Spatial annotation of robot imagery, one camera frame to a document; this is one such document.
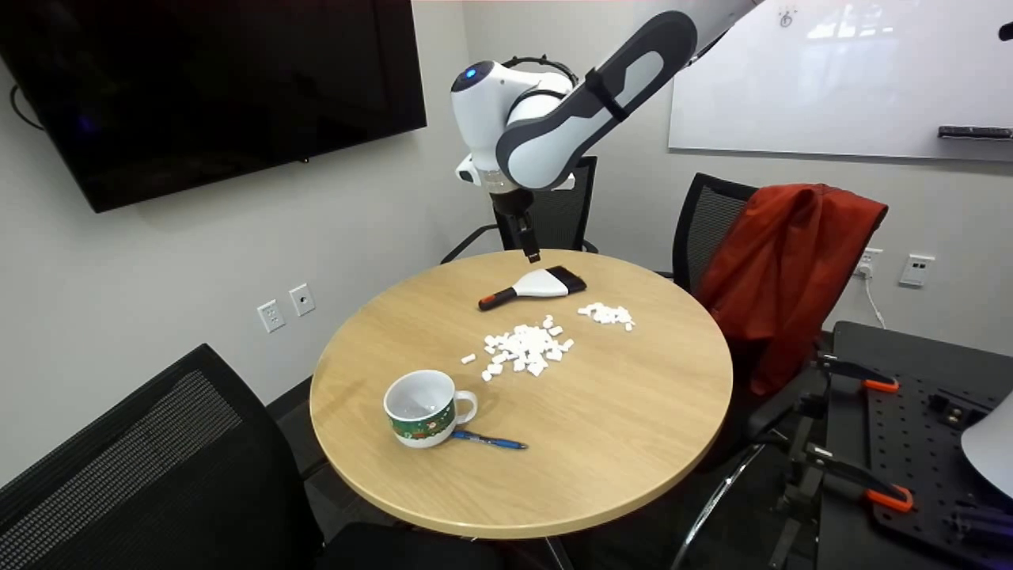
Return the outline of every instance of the electrical outlet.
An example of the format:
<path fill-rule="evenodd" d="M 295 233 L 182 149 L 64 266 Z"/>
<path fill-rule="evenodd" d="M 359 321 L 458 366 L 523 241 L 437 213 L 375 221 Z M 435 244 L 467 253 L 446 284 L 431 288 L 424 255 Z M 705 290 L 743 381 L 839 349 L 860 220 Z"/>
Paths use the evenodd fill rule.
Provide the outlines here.
<path fill-rule="evenodd" d="M 312 284 L 303 284 L 303 282 L 288 288 L 288 300 L 290 300 L 295 317 L 308 317 L 318 309 Z"/>
<path fill-rule="evenodd" d="M 260 317 L 263 333 L 276 333 L 276 329 L 285 325 L 285 317 L 281 317 L 281 309 L 280 309 L 280 300 L 263 300 L 263 304 L 258 306 L 258 317 Z"/>
<path fill-rule="evenodd" d="M 906 288 L 926 288 L 933 272 L 937 255 L 933 253 L 909 253 L 906 270 L 900 274 L 900 284 Z"/>

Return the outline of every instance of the wooden table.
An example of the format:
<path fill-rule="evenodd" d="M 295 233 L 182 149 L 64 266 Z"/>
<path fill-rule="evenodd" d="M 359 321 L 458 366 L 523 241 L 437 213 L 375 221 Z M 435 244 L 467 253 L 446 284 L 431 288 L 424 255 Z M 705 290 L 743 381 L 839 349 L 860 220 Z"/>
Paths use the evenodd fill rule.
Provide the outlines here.
<path fill-rule="evenodd" d="M 535 266 L 564 263 L 588 288 L 561 300 L 478 299 Z M 435 266 L 365 304 L 325 345 L 312 422 L 333 470 L 395 518 L 461 538 L 552 538 L 618 518 L 675 488 L 704 459 L 733 398 L 733 357 L 709 314 L 668 279 L 598 253 L 487 253 Z M 581 306 L 627 306 L 633 329 Z M 486 337 L 553 317 L 574 340 L 541 378 L 480 381 Z M 480 398 L 480 435 L 526 439 L 509 453 L 474 439 L 404 451 L 381 410 L 415 366 L 446 372 Z"/>

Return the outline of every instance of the wall-mounted tv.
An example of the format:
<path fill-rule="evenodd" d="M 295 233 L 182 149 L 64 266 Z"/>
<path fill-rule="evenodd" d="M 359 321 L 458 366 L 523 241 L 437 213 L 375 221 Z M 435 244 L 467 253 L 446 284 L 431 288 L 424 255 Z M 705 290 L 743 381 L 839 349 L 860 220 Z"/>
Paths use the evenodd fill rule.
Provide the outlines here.
<path fill-rule="evenodd" d="M 92 210 L 424 126 L 412 0 L 0 0 Z"/>

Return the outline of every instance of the white pieces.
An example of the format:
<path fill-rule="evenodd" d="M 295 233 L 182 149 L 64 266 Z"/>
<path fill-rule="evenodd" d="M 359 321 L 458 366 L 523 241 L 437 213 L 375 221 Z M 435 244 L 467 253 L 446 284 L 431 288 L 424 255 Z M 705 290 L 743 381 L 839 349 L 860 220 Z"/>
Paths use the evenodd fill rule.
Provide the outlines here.
<path fill-rule="evenodd" d="M 574 349 L 574 340 L 561 343 L 564 325 L 546 317 L 541 325 L 518 323 L 503 337 L 486 337 L 486 350 L 492 354 L 480 381 L 494 381 L 503 366 L 516 375 L 541 378 L 553 362 Z"/>
<path fill-rule="evenodd" d="M 618 323 L 624 329 L 633 329 L 633 314 L 627 306 L 609 306 L 609 304 L 585 304 L 575 314 L 591 317 L 598 323 Z"/>

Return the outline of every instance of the red cloth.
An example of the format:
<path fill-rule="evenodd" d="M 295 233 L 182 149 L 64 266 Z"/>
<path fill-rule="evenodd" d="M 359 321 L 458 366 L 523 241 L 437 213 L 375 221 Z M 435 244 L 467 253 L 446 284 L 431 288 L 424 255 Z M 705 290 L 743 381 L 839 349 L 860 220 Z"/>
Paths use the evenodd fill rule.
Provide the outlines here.
<path fill-rule="evenodd" d="M 799 378 L 886 205 L 822 185 L 761 186 L 720 244 L 697 299 L 754 395 Z"/>

